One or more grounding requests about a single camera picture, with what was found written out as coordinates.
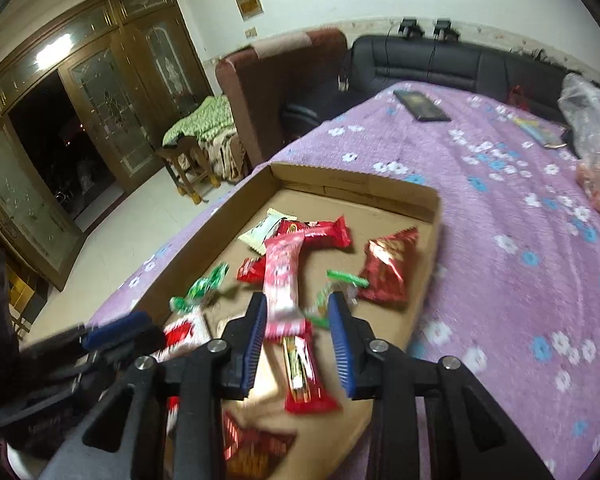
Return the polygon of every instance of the ceiling light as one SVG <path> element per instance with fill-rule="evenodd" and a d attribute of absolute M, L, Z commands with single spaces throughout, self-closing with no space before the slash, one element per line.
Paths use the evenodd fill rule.
<path fill-rule="evenodd" d="M 74 46 L 74 44 L 71 41 L 70 34 L 64 34 L 53 43 L 49 43 L 36 56 L 38 70 L 44 70 L 55 65 L 58 61 L 63 60 L 69 52 L 71 52 L 72 46 Z"/>

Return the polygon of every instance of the wooden stool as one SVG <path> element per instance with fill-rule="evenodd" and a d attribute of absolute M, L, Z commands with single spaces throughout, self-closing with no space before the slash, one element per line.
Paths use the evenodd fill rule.
<path fill-rule="evenodd" d="M 178 193 L 182 196 L 188 194 L 196 205 L 202 202 L 202 199 L 196 190 L 193 189 L 194 184 L 208 176 L 213 187 L 220 187 L 220 183 L 211 169 L 211 164 L 195 138 L 181 137 L 174 148 L 163 147 L 160 150 L 156 150 L 155 153 L 166 161 L 165 166 L 175 185 L 178 187 Z M 189 167 L 186 171 L 178 161 L 178 156 L 183 154 L 189 162 Z M 173 173 L 171 169 L 172 164 L 176 168 L 178 175 Z M 197 173 L 196 168 L 202 169 L 202 172 Z M 190 180 L 187 173 L 192 173 L 194 179 Z"/>

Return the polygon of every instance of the green blanket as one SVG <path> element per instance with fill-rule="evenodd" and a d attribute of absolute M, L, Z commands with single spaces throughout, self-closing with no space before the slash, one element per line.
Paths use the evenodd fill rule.
<path fill-rule="evenodd" d="M 175 144 L 180 135 L 197 140 L 213 140 L 217 135 L 234 125 L 229 99 L 225 95 L 209 96 L 189 116 L 175 123 L 164 134 L 162 145 Z"/>

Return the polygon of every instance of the purple bedsheet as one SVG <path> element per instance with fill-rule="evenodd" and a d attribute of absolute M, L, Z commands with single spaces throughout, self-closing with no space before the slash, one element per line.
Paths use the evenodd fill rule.
<path fill-rule="evenodd" d="M 423 91 L 454 120 L 414 121 L 395 88 Z M 432 361 L 460 356 L 554 476 L 574 480 L 600 449 L 600 215 L 574 182 L 570 153 L 542 149 L 511 121 L 516 116 L 534 118 L 486 97 L 401 83 L 272 161 L 439 191 L 438 266 L 410 352 Z M 90 322 L 130 311 L 211 214 L 152 256 Z M 361 448 L 337 476 L 363 477 Z"/>

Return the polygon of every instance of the red candy wrapper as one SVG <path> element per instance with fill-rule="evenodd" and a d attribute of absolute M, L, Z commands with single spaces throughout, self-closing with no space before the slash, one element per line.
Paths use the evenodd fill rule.
<path fill-rule="evenodd" d="M 229 480 L 264 480 L 282 462 L 296 440 L 294 434 L 241 428 L 224 412 L 224 459 Z"/>
<path fill-rule="evenodd" d="M 341 216 L 335 222 L 296 222 L 283 218 L 278 225 L 276 236 L 297 232 L 304 233 L 304 245 L 308 247 L 345 248 L 351 245 L 351 238 L 344 216 Z M 247 258 L 238 269 L 236 278 L 240 282 L 263 283 L 265 268 L 266 256 Z"/>
<path fill-rule="evenodd" d="M 351 245 L 349 230 L 344 222 L 344 216 L 338 218 L 335 222 L 297 222 L 283 218 L 278 225 L 278 234 L 284 235 L 304 232 L 304 244 L 307 247 L 326 248 L 336 247 L 344 248 Z"/>
<path fill-rule="evenodd" d="M 369 286 L 361 288 L 358 295 L 379 303 L 407 301 L 417 243 L 416 227 L 369 240 L 365 247 L 365 267 L 360 272 L 360 278 L 368 280 Z"/>
<path fill-rule="evenodd" d="M 313 344 L 310 323 L 306 323 L 302 335 L 282 338 L 288 379 L 285 411 L 288 413 L 306 415 L 340 409 L 338 401 L 330 396 L 318 377 Z"/>

